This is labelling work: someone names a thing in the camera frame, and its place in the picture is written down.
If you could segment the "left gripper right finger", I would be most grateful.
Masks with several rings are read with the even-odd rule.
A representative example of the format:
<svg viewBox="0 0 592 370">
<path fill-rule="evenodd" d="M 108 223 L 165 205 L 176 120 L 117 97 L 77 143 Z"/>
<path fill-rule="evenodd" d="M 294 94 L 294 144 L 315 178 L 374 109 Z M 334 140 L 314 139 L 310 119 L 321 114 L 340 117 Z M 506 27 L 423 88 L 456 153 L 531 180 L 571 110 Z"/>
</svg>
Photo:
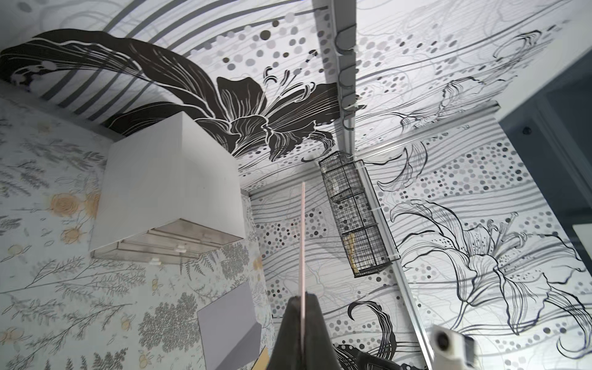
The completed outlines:
<svg viewBox="0 0 592 370">
<path fill-rule="evenodd" d="M 305 297 L 305 369 L 339 370 L 319 300 L 315 294 Z"/>
</svg>

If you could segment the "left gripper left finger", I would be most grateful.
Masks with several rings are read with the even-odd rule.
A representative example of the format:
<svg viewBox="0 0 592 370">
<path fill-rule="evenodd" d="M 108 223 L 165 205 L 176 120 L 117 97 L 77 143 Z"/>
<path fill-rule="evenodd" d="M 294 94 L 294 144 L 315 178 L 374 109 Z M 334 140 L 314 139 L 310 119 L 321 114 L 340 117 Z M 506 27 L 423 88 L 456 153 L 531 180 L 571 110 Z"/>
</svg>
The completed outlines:
<svg viewBox="0 0 592 370">
<path fill-rule="evenodd" d="M 302 369 L 301 298 L 288 300 L 267 370 Z"/>
</svg>

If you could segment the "white mini drawer box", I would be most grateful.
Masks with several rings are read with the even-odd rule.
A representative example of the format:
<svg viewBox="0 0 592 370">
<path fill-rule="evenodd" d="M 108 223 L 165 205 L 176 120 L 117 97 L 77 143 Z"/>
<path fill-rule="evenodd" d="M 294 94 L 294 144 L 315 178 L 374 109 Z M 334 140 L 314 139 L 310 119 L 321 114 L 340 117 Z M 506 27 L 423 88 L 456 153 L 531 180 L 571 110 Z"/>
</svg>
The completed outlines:
<svg viewBox="0 0 592 370">
<path fill-rule="evenodd" d="M 245 237 L 237 162 L 187 114 L 109 148 L 92 257 L 177 265 Z"/>
</svg>

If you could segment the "tan kraft envelope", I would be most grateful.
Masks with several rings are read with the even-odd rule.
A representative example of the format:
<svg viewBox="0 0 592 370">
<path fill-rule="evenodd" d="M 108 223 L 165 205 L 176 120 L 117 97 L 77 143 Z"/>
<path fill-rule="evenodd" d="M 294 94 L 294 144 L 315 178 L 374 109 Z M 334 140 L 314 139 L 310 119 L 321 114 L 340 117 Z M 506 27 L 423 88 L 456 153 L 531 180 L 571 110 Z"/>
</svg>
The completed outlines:
<svg viewBox="0 0 592 370">
<path fill-rule="evenodd" d="M 269 362 L 269 351 L 267 347 L 264 347 L 251 370 L 266 370 Z"/>
</svg>

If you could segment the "pink envelope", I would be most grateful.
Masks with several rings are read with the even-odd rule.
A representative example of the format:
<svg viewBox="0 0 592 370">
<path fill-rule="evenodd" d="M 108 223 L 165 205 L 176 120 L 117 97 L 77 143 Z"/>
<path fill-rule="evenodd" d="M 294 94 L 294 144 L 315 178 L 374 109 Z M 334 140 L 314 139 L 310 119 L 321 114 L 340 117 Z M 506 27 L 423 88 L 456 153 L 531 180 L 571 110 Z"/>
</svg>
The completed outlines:
<svg viewBox="0 0 592 370">
<path fill-rule="evenodd" d="M 305 189 L 306 184 L 302 182 L 301 209 L 300 209 L 300 254 L 299 254 L 299 290 L 301 294 L 300 303 L 300 345 L 302 355 L 305 355 L 305 320 L 306 320 L 306 277 L 305 277 Z"/>
</svg>

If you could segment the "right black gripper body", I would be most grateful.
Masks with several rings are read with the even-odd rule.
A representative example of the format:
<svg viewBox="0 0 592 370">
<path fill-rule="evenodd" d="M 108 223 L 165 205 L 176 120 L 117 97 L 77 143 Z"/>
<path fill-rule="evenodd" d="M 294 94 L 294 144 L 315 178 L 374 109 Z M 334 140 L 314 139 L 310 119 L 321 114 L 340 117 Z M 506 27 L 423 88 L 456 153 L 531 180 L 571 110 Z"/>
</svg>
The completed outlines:
<svg viewBox="0 0 592 370">
<path fill-rule="evenodd" d="M 415 366 L 396 364 L 388 359 L 372 356 L 366 352 L 356 355 L 356 365 L 359 370 L 419 370 Z"/>
</svg>

